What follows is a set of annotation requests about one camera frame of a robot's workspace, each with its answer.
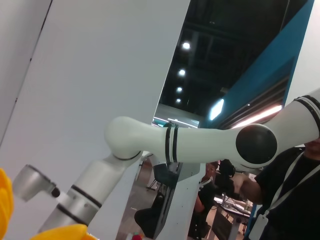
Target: lanyard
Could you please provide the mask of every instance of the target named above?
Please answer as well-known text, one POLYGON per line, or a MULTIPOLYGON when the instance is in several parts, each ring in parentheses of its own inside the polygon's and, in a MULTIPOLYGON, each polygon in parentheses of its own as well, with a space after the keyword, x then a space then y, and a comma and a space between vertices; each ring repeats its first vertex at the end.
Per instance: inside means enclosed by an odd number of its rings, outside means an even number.
POLYGON ((199 184, 199 187, 201 188, 201 187, 203 187, 204 185, 210 183, 211 181, 212 181, 212 177, 210 177, 210 179, 208 179, 207 181, 201 182, 201 183, 199 184))
POLYGON ((292 188, 291 190, 289 190, 286 194, 284 194, 282 197, 279 198, 279 195, 281 193, 281 190, 284 186, 284 183, 286 181, 286 179, 290 176, 291 172, 293 171, 293 169, 295 168, 298 160, 301 158, 301 156, 304 154, 304 152, 302 152, 295 160, 294 162, 290 165, 288 171, 285 174, 283 183, 281 184, 281 186, 278 188, 278 190, 276 191, 271 205, 270 207, 265 211, 263 216, 267 216, 269 211, 276 208, 277 206, 279 206, 284 200, 286 200, 286 198, 291 194, 291 192, 298 187, 300 184, 302 184, 305 180, 307 180, 308 178, 310 178, 312 175, 314 175, 316 172, 318 172, 320 170, 320 165, 318 165, 315 169, 313 169, 311 172, 309 172, 294 188, 292 188))

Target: black stripe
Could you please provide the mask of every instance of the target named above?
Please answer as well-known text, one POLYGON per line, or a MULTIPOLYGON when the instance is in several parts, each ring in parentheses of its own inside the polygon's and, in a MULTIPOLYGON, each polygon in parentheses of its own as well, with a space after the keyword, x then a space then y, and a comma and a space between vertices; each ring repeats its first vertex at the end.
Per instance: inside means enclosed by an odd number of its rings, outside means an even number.
POLYGON ((71 188, 73 190, 75 190, 76 192, 80 193, 81 195, 83 195, 85 198, 89 199, 91 202, 93 202, 95 205, 97 205, 99 208, 102 207, 102 204, 100 202, 98 202, 96 199, 94 199, 92 196, 90 196, 89 194, 87 194, 85 191, 81 190, 79 187, 77 187, 76 185, 72 185, 71 188))
POLYGON ((171 131, 171 124, 166 129, 165 132, 165 145, 164 145, 164 151, 165 151, 165 160, 168 165, 170 165, 170 155, 169 155, 169 143, 170 143, 170 131, 171 131))
POLYGON ((178 126, 176 125, 173 132, 173 147, 172 147, 172 156, 173 161, 177 163, 177 140, 178 140, 178 126))
POLYGON ((310 96, 310 95, 305 95, 303 97, 313 102, 313 104, 316 105, 316 107, 320 110, 320 102, 318 102, 317 99, 315 99, 313 96, 310 96))
POLYGON ((60 203, 56 206, 57 209, 59 209, 61 212, 63 212, 65 215, 67 215, 69 218, 77 222, 78 224, 83 224, 88 226, 89 224, 82 221, 80 218, 77 216, 73 215, 71 212, 69 212, 64 206, 62 206, 60 203))
POLYGON ((133 157, 130 157, 130 158, 120 158, 120 157, 117 157, 116 155, 113 155, 116 159, 119 159, 119 160, 122 160, 122 161, 127 161, 127 160, 132 160, 134 159, 136 156, 138 156, 139 154, 141 153, 141 151, 139 151, 136 155, 134 155, 133 157))
POLYGON ((320 136, 320 119, 319 119, 317 113, 315 112, 315 110, 313 109, 313 107, 309 103, 307 103, 306 101, 302 100, 301 98, 298 98, 295 101, 301 103, 303 106, 305 106, 309 110, 309 112, 311 113, 311 115, 314 118, 314 121, 318 127, 318 132, 319 132, 319 136, 320 136))

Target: teal wall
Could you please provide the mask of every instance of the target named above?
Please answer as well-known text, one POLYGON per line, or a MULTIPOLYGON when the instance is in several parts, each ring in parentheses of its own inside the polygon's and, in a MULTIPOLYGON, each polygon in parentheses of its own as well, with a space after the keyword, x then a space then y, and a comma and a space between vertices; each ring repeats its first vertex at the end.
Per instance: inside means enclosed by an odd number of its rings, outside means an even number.
POLYGON ((308 0, 223 97, 221 114, 210 121, 208 113, 201 128, 217 127, 225 118, 289 74, 291 82, 313 3, 314 0, 308 0))

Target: hand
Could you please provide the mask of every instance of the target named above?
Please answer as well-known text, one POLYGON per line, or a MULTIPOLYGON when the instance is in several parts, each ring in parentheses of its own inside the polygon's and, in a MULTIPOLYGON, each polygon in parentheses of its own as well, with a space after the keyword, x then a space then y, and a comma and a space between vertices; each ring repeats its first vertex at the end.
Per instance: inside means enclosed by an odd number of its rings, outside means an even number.
POLYGON ((240 194, 240 189, 244 183, 244 181, 246 181, 248 179, 248 177, 242 173, 236 173, 231 180, 233 181, 233 186, 234 186, 234 192, 236 194, 240 194))

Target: person's arm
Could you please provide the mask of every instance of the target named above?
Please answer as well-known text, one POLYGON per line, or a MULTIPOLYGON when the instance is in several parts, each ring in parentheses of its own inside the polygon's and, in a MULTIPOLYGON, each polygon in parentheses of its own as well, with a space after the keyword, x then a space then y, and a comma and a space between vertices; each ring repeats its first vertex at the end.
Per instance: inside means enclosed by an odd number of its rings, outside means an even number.
POLYGON ((196 213, 201 213, 203 210, 205 210, 205 206, 201 202, 199 196, 196 196, 195 205, 194 205, 194 211, 196 213))
POLYGON ((231 180, 233 181, 235 193, 242 194, 255 204, 262 204, 263 190, 257 182, 252 181, 244 174, 235 174, 231 180))

